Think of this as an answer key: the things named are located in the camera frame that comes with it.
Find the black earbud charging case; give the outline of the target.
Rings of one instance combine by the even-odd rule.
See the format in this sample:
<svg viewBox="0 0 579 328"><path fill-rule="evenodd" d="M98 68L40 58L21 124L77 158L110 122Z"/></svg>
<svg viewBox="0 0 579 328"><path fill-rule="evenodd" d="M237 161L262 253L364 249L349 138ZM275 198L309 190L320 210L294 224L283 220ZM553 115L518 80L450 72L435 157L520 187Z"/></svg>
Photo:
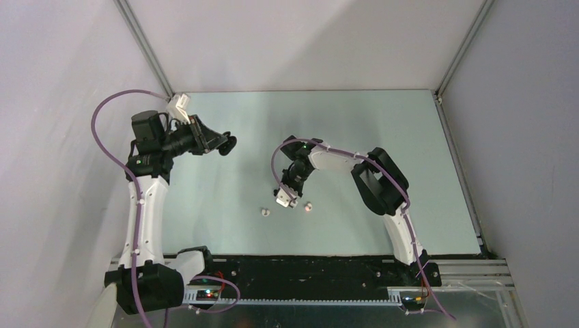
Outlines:
<svg viewBox="0 0 579 328"><path fill-rule="evenodd" d="M218 147L218 153L227 156L236 147L237 142L237 137L227 136L227 141Z"/></svg>

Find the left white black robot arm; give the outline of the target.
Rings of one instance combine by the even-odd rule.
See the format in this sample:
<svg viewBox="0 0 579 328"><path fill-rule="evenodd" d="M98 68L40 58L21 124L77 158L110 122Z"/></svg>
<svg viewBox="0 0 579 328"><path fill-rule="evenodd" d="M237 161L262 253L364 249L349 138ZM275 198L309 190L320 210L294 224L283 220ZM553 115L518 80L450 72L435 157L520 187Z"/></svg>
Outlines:
<svg viewBox="0 0 579 328"><path fill-rule="evenodd" d="M176 157L202 156L214 150L226 156L237 139L229 131L213 131L197 115L174 129L161 118L158 111L143 111L131 118L135 139L125 164L130 191L128 231L117 269L104 277L105 285L116 285L117 304L129 315L175 308L182 304L192 279L204 285L216 275L206 246L183 249L170 263L165 262L163 208Z"/></svg>

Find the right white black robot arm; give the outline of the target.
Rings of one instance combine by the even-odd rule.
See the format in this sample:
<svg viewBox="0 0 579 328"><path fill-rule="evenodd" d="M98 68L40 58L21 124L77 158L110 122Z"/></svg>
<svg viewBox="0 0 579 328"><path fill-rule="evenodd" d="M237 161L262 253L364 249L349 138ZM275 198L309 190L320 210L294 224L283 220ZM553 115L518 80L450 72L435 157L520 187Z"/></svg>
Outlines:
<svg viewBox="0 0 579 328"><path fill-rule="evenodd" d="M321 139L289 136L273 152L275 160L283 153L290 161L281 174L274 174L277 204L293 208L303 197L305 182L315 171L330 170L351 175L366 207L381 216L400 262L397 276L401 283L413 286L425 275L429 257L419 242L410 218L409 182L389 154L376 147L367 154L334 148Z"/></svg>

